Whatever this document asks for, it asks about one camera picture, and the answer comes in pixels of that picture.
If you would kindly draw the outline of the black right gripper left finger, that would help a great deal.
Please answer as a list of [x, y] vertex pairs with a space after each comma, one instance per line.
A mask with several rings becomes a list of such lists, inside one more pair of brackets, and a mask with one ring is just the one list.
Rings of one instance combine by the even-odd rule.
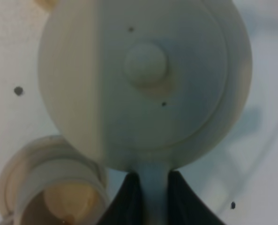
[[126, 175], [116, 197], [98, 225], [142, 225], [143, 195], [138, 174]]

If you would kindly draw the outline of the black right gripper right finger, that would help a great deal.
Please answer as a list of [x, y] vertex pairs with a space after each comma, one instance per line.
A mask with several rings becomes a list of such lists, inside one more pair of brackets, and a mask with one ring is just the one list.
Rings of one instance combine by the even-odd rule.
[[168, 174], [168, 224], [169, 225], [223, 225], [194, 193], [179, 171]]

